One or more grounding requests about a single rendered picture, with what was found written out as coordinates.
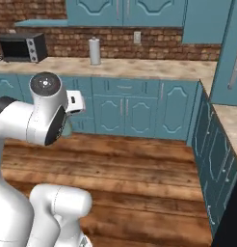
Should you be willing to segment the black microwave oven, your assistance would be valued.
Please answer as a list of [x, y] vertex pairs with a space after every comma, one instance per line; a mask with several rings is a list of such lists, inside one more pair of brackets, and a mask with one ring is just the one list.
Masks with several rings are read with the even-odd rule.
[[0, 35], [0, 50], [5, 62], [39, 63], [47, 57], [44, 33]]

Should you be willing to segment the white paper towel roll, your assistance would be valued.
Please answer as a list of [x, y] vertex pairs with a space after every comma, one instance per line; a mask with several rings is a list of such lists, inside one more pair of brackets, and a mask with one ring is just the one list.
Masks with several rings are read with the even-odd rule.
[[96, 37], [89, 39], [90, 59], [93, 66], [100, 64], [100, 42]]

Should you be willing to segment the teal drawer front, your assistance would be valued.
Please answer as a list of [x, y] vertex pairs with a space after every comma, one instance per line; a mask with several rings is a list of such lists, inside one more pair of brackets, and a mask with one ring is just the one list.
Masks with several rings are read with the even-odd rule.
[[157, 97], [158, 91], [158, 80], [109, 77], [92, 78], [92, 92], [95, 95]]

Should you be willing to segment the wide teal base cupboard door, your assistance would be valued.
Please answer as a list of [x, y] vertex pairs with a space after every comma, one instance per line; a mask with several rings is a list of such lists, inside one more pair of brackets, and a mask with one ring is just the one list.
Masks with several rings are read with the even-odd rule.
[[[161, 100], [161, 83], [164, 95]], [[161, 80], [155, 137], [186, 140], [193, 112], [197, 81]]]

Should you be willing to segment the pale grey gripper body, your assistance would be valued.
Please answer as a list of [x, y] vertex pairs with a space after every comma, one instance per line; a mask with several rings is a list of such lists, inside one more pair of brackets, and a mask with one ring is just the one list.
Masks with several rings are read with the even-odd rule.
[[70, 137], [72, 134], [72, 125], [71, 125], [71, 121], [70, 120], [66, 120], [63, 132], [62, 132], [62, 136], [64, 138], [68, 138]]

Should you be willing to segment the teal tall side panel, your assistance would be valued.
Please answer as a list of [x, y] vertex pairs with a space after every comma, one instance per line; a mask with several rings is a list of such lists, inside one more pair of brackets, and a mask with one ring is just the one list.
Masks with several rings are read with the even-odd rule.
[[219, 44], [232, 0], [188, 0], [183, 43]]

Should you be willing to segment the teal wall cupboard door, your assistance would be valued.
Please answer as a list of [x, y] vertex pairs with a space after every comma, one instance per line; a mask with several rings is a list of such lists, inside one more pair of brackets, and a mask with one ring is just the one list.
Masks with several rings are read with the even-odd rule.
[[121, 26], [123, 0], [66, 0], [67, 22], [70, 26]]
[[130, 0], [129, 17], [124, 0], [123, 25], [132, 27], [181, 27], [187, 0]]

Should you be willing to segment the teal wall shelf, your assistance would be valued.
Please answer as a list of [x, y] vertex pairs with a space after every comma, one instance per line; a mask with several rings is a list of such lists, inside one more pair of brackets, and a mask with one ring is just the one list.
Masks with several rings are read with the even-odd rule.
[[67, 27], [66, 19], [26, 19], [17, 21], [16, 27]]

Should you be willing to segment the teal base cupboard run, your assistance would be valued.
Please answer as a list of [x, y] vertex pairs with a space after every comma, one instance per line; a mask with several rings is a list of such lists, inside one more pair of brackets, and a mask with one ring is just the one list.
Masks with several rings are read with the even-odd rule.
[[201, 82], [187, 144], [192, 147], [212, 238], [218, 231], [237, 181], [237, 154]]

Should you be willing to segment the black appliance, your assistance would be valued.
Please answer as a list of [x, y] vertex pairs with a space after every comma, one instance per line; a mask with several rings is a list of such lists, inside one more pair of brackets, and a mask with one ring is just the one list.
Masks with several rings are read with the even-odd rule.
[[237, 247], [237, 182], [211, 247]]

